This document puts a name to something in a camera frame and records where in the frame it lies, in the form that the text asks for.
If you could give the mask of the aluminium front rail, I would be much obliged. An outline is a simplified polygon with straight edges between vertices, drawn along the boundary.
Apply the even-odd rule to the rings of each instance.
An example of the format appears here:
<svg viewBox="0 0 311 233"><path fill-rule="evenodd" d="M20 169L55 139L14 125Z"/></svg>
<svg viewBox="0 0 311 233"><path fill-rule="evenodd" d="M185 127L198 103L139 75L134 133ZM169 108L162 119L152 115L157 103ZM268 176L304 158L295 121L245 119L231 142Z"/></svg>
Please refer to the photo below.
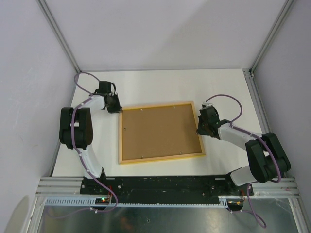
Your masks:
<svg viewBox="0 0 311 233"><path fill-rule="evenodd" d="M36 195L44 197L71 197L80 195L82 177L43 177Z"/></svg>

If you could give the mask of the aluminium corner post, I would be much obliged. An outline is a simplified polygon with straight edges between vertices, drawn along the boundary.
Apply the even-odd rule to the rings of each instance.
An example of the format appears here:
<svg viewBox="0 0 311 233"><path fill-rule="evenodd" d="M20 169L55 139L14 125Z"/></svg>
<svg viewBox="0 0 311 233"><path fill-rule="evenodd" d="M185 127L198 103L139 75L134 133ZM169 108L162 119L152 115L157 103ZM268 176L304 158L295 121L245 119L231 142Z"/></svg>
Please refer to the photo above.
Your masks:
<svg viewBox="0 0 311 233"><path fill-rule="evenodd" d="M286 0L284 2L280 12L278 13L278 15L277 15L272 27L271 27L271 29L268 32L258 54L256 55L254 62L252 63L252 65L249 69L249 72L251 74L255 73L260 62L262 61L262 59L266 55L268 49L270 48L273 41L275 40L278 32L280 31L281 27L285 23L288 15L290 14L293 6L295 5L295 3L296 3L296 0Z"/></svg>
<svg viewBox="0 0 311 233"><path fill-rule="evenodd" d="M73 67L74 71L76 73L80 72L81 69L63 35L63 33L61 32L61 29L58 25L58 23L55 20L55 17L53 16L52 11L50 10L47 2L45 0L36 0L39 8L41 9L47 23L49 24L49 26L51 27L52 32L54 33L58 43L60 44L60 47L62 48L64 54L66 55L66 57L69 60L69 63L71 64L71 66Z"/></svg>

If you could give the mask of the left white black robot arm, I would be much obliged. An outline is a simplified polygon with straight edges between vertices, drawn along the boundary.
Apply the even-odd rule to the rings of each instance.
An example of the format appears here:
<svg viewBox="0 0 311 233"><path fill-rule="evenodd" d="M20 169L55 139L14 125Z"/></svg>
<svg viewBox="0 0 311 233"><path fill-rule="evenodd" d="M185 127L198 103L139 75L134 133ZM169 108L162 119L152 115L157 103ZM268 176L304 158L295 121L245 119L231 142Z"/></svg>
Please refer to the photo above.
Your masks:
<svg viewBox="0 0 311 233"><path fill-rule="evenodd" d="M100 81L98 89L76 107L64 107L60 114L59 140L68 149L75 150L85 177L94 178L90 188L97 194L107 190L107 181L100 178L104 169L99 164L92 141L94 137L92 115L98 111L107 110L110 114L122 112L122 107L116 86L109 81Z"/></svg>

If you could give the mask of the right aluminium corner post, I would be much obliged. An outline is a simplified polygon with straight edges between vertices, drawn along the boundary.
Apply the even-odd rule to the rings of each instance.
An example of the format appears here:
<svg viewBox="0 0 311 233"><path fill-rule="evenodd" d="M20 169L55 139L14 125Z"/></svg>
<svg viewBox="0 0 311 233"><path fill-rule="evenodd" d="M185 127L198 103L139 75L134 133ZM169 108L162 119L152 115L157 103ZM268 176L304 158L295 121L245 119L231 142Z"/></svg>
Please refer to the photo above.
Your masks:
<svg viewBox="0 0 311 233"><path fill-rule="evenodd" d="M278 15L277 15L272 27L271 27L271 29L268 32L258 54L256 55L254 62L252 63L252 65L249 69L249 72L251 74L255 73L260 62L262 61L262 59L266 55L268 49L270 48L273 41L275 40L278 32L280 31L281 27L285 23L288 15L290 14L293 6L295 5L295 3L296 3L296 0L286 0L284 2L280 12L278 13Z"/></svg>

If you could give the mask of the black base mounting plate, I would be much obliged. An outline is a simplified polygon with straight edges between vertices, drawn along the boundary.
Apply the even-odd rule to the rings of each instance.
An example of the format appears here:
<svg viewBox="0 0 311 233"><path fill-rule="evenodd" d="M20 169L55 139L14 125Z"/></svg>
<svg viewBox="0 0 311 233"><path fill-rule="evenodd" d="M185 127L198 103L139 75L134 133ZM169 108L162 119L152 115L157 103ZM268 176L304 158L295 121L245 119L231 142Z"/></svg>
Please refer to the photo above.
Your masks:
<svg viewBox="0 0 311 233"><path fill-rule="evenodd" d="M110 188L116 196L112 200L202 200L217 196L253 195L246 184L235 186L227 175L214 176L117 176L106 177L105 187L93 179L83 178L82 195L106 195Z"/></svg>

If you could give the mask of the left aluminium corner post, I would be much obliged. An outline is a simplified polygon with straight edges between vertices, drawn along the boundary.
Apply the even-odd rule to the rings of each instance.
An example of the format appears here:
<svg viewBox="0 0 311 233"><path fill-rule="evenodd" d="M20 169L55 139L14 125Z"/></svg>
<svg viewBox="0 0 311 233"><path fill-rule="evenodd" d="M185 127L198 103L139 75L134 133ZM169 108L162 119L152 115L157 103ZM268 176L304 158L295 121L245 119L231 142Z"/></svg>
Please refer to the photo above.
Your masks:
<svg viewBox="0 0 311 233"><path fill-rule="evenodd" d="M60 44L60 47L62 48L64 54L66 55L66 57L69 60L69 63L71 64L71 66L73 67L74 71L76 73L80 72L81 69L63 35L63 33L61 32L61 29L58 25L58 23L55 20L55 17L53 16L52 11L50 10L47 2L45 0L36 0L39 8L41 9L47 23L49 24L49 26L51 27L52 32L54 33L58 43Z"/></svg>

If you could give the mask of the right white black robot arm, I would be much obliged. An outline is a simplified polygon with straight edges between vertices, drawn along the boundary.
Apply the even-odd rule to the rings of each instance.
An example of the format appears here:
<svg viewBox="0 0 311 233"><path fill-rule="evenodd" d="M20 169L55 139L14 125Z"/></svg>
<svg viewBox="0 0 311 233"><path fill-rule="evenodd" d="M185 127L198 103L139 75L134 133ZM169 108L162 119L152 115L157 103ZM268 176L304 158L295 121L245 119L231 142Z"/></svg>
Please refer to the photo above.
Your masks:
<svg viewBox="0 0 311 233"><path fill-rule="evenodd" d="M248 165L228 173L224 189L237 194L247 183L279 182L281 174L291 169L291 163L274 133L256 134L236 127L229 120L219 120L212 105L203 105L198 116L197 133L229 142L247 154Z"/></svg>

